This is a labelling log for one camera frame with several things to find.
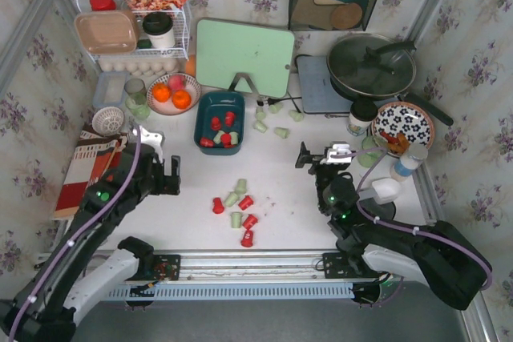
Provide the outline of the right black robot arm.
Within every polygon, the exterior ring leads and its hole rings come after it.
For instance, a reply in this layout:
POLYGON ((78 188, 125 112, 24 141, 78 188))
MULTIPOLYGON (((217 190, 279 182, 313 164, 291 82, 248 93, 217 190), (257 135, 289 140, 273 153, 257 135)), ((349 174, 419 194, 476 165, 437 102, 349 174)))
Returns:
POLYGON ((363 207, 363 190, 347 171, 357 152, 345 142, 323 154, 300 145, 295 167, 309 165, 315 178, 317 207, 328 217, 336 247, 357 276, 391 273, 426 285, 443 303, 465 310, 478 292, 492 284, 492 266, 451 223, 402 223, 363 207))

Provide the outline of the teal plastic storage basket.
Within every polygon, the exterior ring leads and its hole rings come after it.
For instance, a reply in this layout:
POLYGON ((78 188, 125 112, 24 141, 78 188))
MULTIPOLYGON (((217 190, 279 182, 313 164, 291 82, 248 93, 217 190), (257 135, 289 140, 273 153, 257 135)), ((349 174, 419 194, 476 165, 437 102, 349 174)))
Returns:
POLYGON ((236 154, 243 142, 244 138, 244 120, 245 120, 245 100, 244 97, 236 92, 230 91, 212 91, 203 95, 198 102, 198 110, 196 114, 196 125, 193 139, 195 145, 205 155, 223 155, 229 156, 236 154), (235 122, 232 127, 224 125, 224 116, 227 111, 236 114, 235 122), (215 144, 214 147, 201 147, 200 139, 205 137, 214 138, 217 131, 211 128, 212 117, 218 117, 222 123, 221 130, 225 133, 235 131, 239 135, 239 143, 235 146, 224 147, 223 143, 215 144))

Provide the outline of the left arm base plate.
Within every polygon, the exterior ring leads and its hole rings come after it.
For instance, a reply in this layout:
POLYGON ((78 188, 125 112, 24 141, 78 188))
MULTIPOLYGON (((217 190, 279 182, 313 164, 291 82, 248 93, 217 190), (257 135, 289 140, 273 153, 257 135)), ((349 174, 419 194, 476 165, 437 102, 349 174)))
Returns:
POLYGON ((180 264, 180 255, 153 255, 152 262, 148 266, 140 268, 132 279, 135 281, 176 281, 180 277, 180 264))

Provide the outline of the white plastic scoop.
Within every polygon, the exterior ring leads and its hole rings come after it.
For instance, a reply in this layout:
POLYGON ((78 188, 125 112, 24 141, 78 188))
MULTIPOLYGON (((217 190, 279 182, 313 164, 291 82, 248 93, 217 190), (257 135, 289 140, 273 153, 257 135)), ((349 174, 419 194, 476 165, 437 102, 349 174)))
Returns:
POLYGON ((384 178, 372 181, 368 188, 358 194, 361 201, 373 199, 375 203, 383 205, 395 201, 401 191, 402 185, 398 181, 384 178))

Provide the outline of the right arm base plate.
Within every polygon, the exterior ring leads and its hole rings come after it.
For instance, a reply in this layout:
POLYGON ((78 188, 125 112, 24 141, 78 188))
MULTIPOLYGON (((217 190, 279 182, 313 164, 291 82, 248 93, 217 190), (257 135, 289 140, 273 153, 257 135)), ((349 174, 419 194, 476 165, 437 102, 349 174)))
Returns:
POLYGON ((360 257, 341 252, 323 253, 322 265, 326 279, 377 279, 380 276, 360 257))

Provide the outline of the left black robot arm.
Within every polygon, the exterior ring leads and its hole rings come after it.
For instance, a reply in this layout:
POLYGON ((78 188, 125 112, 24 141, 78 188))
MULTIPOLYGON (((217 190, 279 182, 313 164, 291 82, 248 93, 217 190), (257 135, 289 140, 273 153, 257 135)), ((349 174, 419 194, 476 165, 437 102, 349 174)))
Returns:
POLYGON ((65 302, 101 243, 149 195, 180 193, 180 157, 165 162, 146 144, 128 145, 116 167, 88 187, 68 231, 35 277, 1 302, 1 329, 11 341, 69 341, 79 306, 65 302))

